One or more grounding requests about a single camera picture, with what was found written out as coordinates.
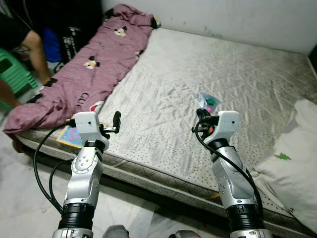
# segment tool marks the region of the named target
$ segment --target white quilted mattress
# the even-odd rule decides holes
[[[115,111],[120,111],[121,129],[110,137],[105,173],[225,216],[219,201],[206,200],[218,188],[210,154],[191,133],[198,120],[198,91],[221,100],[218,111],[242,114],[241,128],[230,144],[252,170],[285,128],[295,102],[306,98],[317,103],[317,80],[304,55],[158,29],[107,98],[100,121],[112,124]],[[46,133],[29,130],[19,138],[36,148]],[[78,150],[57,143],[57,135],[43,151],[62,159],[75,156]],[[270,210],[264,214],[266,225],[276,235],[307,233],[262,197]],[[285,233],[280,226],[295,232]]]

